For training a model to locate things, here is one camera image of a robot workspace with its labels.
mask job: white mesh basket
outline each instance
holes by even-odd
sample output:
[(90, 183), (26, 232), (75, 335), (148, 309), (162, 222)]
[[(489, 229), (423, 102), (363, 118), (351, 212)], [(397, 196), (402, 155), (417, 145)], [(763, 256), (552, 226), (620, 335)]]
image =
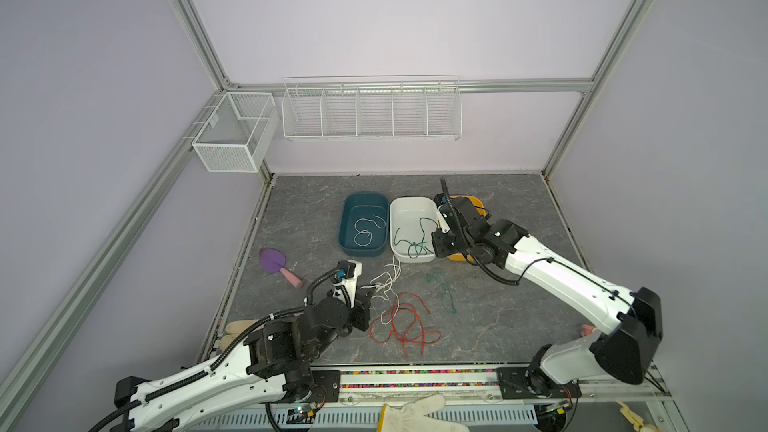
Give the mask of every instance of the white mesh basket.
[(227, 92), (192, 147), (212, 172), (258, 172), (279, 120), (271, 93)]
[(458, 79), (287, 86), (283, 133), (291, 140), (458, 139)]

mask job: blue tray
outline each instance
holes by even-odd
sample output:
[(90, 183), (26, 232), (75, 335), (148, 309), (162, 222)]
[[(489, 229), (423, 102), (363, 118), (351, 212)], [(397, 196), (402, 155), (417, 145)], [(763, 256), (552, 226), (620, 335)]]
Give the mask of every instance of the blue tray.
[[(377, 227), (374, 222), (360, 220), (361, 218), (375, 220), (376, 224), (383, 228)], [(371, 235), (358, 232), (365, 230), (370, 231)], [(339, 227), (339, 245), (346, 254), (352, 257), (380, 255), (386, 247), (388, 231), (389, 200), (385, 196), (375, 192), (357, 192), (346, 198)]]

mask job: pink handle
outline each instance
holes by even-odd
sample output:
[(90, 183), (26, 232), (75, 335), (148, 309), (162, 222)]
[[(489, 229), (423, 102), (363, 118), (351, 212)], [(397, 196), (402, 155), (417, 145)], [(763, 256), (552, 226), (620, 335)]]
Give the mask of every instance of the pink handle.
[(304, 285), (304, 282), (301, 281), (300, 278), (292, 274), (287, 268), (283, 267), (280, 272), (283, 273), (283, 277), (288, 279), (288, 282), (293, 285), (295, 288), (301, 288), (302, 285)]

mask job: gray table surface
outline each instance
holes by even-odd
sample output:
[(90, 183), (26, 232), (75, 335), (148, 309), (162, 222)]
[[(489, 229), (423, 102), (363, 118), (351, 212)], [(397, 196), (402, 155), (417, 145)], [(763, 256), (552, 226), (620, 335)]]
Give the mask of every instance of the gray table surface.
[[(447, 176), (452, 195), (480, 198), (494, 219), (506, 218), (525, 227), (553, 251), (578, 263), (568, 234), (540, 176), (466, 175)], [(230, 306), (228, 321), (261, 318), (270, 312), (302, 304), (304, 290), (295, 290), (282, 274), (269, 275), (261, 269), (258, 251), (262, 247), (281, 250), (286, 267), (310, 282), (346, 258), (338, 243), (344, 199), (354, 192), (380, 192), (389, 201), (401, 196), (433, 197), (440, 192), (438, 176), (281, 176), (262, 218), (240, 284)], [(363, 264), (361, 281), (384, 270), (392, 261), (387, 247), (373, 258), (356, 258)], [(506, 271), (492, 269), (504, 276)], [(430, 272), (443, 271), (452, 287), (455, 314), (441, 305), (443, 289), (427, 282)], [(330, 289), (321, 285), (316, 296)], [(395, 292), (421, 296), (431, 314), (415, 303), (425, 330), (442, 333), (439, 342), (421, 346), (391, 340), (377, 344), (367, 332), (353, 331), (337, 340), (317, 364), (420, 364), (528, 362), (544, 344), (563, 343), (578, 337), (584, 318), (555, 296), (523, 281), (518, 287), (494, 282), (476, 267), (446, 258), (426, 264), (402, 264)], [(394, 305), (374, 298), (372, 318)], [(396, 319), (398, 328), (407, 327), (412, 315)], [(377, 324), (376, 337), (385, 338), (388, 327)]]

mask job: green rope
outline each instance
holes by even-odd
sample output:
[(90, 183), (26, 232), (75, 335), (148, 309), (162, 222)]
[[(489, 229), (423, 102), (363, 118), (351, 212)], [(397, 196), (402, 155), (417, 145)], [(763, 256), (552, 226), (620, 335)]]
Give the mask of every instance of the green rope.
[(440, 303), (442, 307), (449, 314), (457, 314), (458, 311), (453, 305), (453, 291), (451, 284), (446, 278), (446, 273), (442, 270), (434, 268), (429, 274), (427, 274), (427, 283), (436, 282), (442, 288), (442, 297), (440, 297)]
[[(440, 226), (439, 224), (437, 224), (436, 221), (432, 220), (429, 217), (421, 217), (418, 220), (418, 226), (422, 228), (422, 241), (421, 242), (411, 242), (409, 240), (405, 240), (404, 238), (401, 238), (400, 240), (398, 240), (397, 239), (397, 233), (400, 232), (400, 227), (398, 227), (397, 230), (395, 230), (395, 237), (393, 239), (393, 241), (395, 241), (395, 246), (397, 247), (401, 242), (405, 242), (406, 244), (408, 244), (408, 252), (407, 253), (408, 253), (408, 256), (410, 258), (417, 258), (419, 255), (427, 255), (427, 254), (434, 255), (435, 254), (433, 251), (429, 250), (429, 248), (426, 246), (426, 244), (427, 244), (427, 232), (426, 232), (426, 230), (424, 230), (424, 224), (422, 223), (422, 220), (431, 220), (432, 222), (435, 223), (436, 226), (438, 226), (438, 227)], [(411, 255), (411, 249), (413, 249), (413, 251), (414, 251), (414, 253), (416, 255)]]

